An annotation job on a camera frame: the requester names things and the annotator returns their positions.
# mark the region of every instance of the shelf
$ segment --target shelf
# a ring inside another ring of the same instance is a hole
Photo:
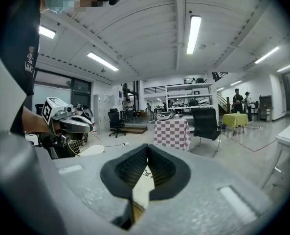
[[[208,96],[212,96],[212,94],[168,96],[168,99],[177,99],[177,98],[196,98],[196,97],[208,97]]]
[[[169,91],[178,91],[178,90],[192,90],[200,88],[209,88],[213,84],[204,83],[204,84],[180,84],[180,85],[167,85],[166,90]]]
[[[174,107],[169,108],[169,110],[180,110],[180,109],[195,109],[195,108],[208,108],[213,107],[213,105],[205,105],[205,106],[186,106],[186,107]]]

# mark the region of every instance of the table leg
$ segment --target table leg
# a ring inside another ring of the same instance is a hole
[[[278,143],[276,150],[275,150],[273,161],[271,162],[268,170],[266,171],[266,173],[263,177],[263,180],[260,182],[259,188],[262,189],[266,185],[267,181],[270,179],[272,172],[273,172],[274,168],[276,167],[278,160],[280,159],[280,156],[282,154],[282,148],[283,148],[283,145]]]

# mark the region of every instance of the glass window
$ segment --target glass window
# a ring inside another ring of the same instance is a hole
[[[74,92],[90,94],[90,83],[75,79],[74,80]]]
[[[58,76],[47,72],[38,71],[35,82],[41,82],[52,85],[62,85],[63,87],[71,88],[72,79],[64,76]]]

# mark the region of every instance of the ceiling light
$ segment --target ceiling light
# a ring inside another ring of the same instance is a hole
[[[235,83],[233,83],[233,84],[231,84],[231,85],[238,84],[238,83],[240,83],[240,82],[241,82],[241,80],[239,80],[239,81],[237,81],[237,82],[235,82]]]
[[[114,67],[113,65],[109,64],[107,61],[103,60],[102,58],[96,56],[95,54],[93,54],[92,52],[90,54],[87,55],[87,57],[92,58],[93,60],[101,63],[104,66],[107,66],[108,68],[110,68],[113,71],[118,71],[119,69],[117,69],[116,67]]]
[[[199,29],[201,24],[201,17],[192,16],[190,18],[190,32],[189,32],[189,40],[187,47],[187,55],[191,55],[194,53],[194,49],[196,46]]]
[[[277,72],[280,72],[280,71],[285,70],[285,69],[287,69],[287,68],[290,68],[290,65],[288,65],[287,67],[281,68],[281,69],[278,70]]]
[[[50,29],[47,29],[43,26],[39,26],[39,34],[50,37],[51,39],[55,36],[56,32]]]
[[[267,57],[271,56],[274,52],[276,52],[279,49],[279,47],[276,47],[275,49],[271,50],[268,54],[264,55],[262,58],[258,59],[255,64],[260,63],[261,61],[265,60]]]

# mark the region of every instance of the yellow tablecloth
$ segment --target yellow tablecloth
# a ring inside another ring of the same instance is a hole
[[[231,126],[232,128],[237,127],[238,125],[248,125],[247,114],[224,114],[222,124]]]

